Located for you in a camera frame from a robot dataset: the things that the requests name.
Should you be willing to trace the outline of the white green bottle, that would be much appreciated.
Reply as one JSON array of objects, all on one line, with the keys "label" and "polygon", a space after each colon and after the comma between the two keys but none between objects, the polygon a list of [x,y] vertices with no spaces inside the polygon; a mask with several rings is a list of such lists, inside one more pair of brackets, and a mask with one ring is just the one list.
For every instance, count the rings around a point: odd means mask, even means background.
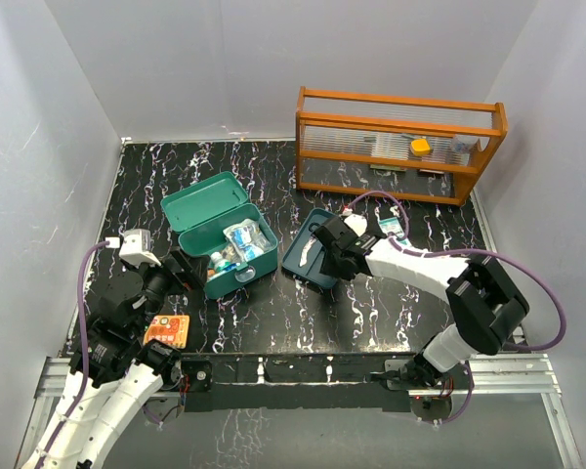
[{"label": "white green bottle", "polygon": [[212,273],[209,279],[218,277],[224,273],[230,272],[240,264],[240,257],[236,254],[224,255],[221,252],[213,252],[210,255],[212,264]]}]

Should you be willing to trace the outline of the blue divided tray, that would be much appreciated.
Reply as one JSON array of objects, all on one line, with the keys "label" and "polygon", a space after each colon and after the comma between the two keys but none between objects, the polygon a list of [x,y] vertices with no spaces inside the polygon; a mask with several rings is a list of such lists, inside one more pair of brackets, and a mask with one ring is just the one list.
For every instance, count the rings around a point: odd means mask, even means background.
[{"label": "blue divided tray", "polygon": [[335,277],[320,271],[325,250],[314,235],[316,228],[333,217],[333,213],[322,208],[310,212],[282,257],[284,271],[322,289],[331,289],[336,284]]}]

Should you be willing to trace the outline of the teal medicine kit box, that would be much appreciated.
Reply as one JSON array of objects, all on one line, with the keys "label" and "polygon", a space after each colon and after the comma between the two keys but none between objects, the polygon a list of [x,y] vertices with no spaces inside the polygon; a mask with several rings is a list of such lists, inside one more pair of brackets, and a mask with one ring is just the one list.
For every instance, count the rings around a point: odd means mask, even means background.
[{"label": "teal medicine kit box", "polygon": [[180,247],[206,256],[205,295],[219,299],[277,268],[278,241],[247,191],[222,172],[165,196],[161,208]]}]

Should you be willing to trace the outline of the white blue gauze packet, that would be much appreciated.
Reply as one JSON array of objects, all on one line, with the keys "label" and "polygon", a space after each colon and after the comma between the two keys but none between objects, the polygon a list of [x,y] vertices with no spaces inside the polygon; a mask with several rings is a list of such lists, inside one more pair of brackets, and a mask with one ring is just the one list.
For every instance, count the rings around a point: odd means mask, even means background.
[{"label": "white blue gauze packet", "polygon": [[233,234],[231,242],[244,262],[249,262],[265,254],[265,250],[256,244],[248,234]]}]

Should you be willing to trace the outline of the clear plastic vial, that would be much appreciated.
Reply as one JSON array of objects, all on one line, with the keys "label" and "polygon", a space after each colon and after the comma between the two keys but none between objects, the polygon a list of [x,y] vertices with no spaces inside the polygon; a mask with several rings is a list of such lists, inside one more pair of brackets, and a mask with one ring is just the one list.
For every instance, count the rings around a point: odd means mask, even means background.
[{"label": "clear plastic vial", "polygon": [[233,234],[244,233],[250,235],[253,241],[263,249],[267,249],[270,246],[270,242],[261,231],[259,223],[251,219],[245,219],[240,223],[228,226],[223,230],[223,233],[230,242]]}]

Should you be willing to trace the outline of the black handled scissors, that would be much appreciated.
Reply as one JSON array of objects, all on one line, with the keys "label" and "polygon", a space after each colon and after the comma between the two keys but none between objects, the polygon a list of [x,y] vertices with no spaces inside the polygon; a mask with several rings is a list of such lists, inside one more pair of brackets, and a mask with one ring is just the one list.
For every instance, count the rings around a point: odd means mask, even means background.
[{"label": "black handled scissors", "polygon": [[298,266],[300,268],[309,266],[320,251],[317,245],[317,237],[315,231],[319,228],[320,223],[312,222],[309,225],[309,238],[302,247]]}]

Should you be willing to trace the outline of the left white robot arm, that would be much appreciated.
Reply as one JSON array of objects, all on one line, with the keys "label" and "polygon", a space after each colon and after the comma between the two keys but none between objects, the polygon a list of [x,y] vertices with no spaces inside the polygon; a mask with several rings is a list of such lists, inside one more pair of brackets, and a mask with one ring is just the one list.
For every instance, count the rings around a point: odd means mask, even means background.
[{"label": "left white robot arm", "polygon": [[119,304],[102,299],[86,314],[84,280],[91,257],[100,249],[123,249],[112,237],[90,247],[77,280],[80,344],[54,414],[26,468],[101,468],[110,450],[144,404],[160,389],[182,378],[180,352],[159,339],[144,339],[147,327],[170,296],[205,286],[210,259],[174,247],[162,259],[141,252],[129,271],[142,280],[141,290]]}]

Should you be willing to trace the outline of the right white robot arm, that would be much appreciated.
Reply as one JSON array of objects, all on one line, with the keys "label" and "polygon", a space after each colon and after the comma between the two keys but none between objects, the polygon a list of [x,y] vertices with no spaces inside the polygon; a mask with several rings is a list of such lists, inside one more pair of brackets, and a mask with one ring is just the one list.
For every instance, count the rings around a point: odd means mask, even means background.
[{"label": "right white robot arm", "polygon": [[346,280],[359,274],[393,279],[449,307],[453,322],[448,328],[401,367],[372,373],[374,381],[436,388],[471,356],[499,353],[529,311],[518,287],[489,254],[451,257],[408,249],[357,215],[334,216],[313,234],[324,249],[323,274]]}]

